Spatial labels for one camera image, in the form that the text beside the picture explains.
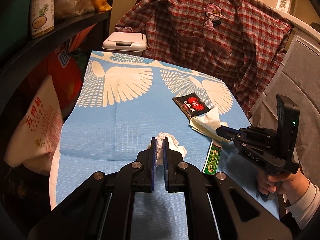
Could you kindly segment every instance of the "red plaid shirt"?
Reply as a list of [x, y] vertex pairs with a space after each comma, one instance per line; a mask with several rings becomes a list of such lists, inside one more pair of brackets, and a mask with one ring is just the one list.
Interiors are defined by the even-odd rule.
[[138, 0], [115, 29], [144, 33], [144, 57], [223, 80], [250, 117], [292, 26], [257, 0]]

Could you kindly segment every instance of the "shelf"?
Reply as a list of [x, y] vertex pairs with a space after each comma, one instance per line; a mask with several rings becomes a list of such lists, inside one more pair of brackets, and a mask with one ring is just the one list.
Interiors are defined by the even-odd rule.
[[0, 115], [21, 82], [52, 50], [81, 30], [103, 21], [110, 12], [93, 12], [61, 21], [54, 30], [29, 41], [0, 68]]

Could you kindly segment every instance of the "food package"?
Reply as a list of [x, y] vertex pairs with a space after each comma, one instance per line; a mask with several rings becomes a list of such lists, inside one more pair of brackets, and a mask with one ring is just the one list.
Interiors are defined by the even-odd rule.
[[33, 98], [46, 75], [52, 76], [62, 116], [71, 113], [82, 87], [82, 74], [75, 59], [60, 45], [43, 59], [21, 84], [23, 93]]
[[63, 19], [95, 11], [91, 0], [54, 0], [54, 17]]
[[31, 0], [31, 37], [38, 38], [54, 29], [54, 0]]
[[58, 97], [48, 75], [15, 129], [4, 160], [11, 167], [23, 164], [33, 172], [49, 175], [62, 124]]
[[96, 11], [106, 12], [111, 10], [108, 0], [92, 0], [92, 4]]

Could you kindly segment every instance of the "black sauce packet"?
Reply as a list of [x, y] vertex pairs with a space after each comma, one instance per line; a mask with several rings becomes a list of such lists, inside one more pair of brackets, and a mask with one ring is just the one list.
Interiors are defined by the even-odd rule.
[[196, 93], [172, 98], [172, 100], [179, 106], [181, 111], [189, 120], [191, 117], [205, 114], [210, 111], [210, 109], [206, 106], [202, 99], [197, 96]]

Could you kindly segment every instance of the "crumpled tissue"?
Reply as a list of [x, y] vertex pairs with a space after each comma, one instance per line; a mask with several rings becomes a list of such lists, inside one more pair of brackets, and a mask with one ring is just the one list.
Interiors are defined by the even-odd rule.
[[218, 142], [229, 142], [229, 140], [217, 135], [218, 127], [228, 126], [226, 122], [220, 122], [218, 108], [210, 110], [203, 116], [195, 116], [190, 119], [189, 125], [193, 130], [212, 138]]
[[157, 161], [156, 165], [163, 165], [163, 149], [162, 149], [162, 142], [164, 138], [168, 138], [169, 141], [169, 147], [171, 150], [180, 152], [182, 157], [184, 158], [187, 155], [187, 150], [185, 147], [179, 145], [178, 140], [171, 134], [161, 132], [157, 135]]

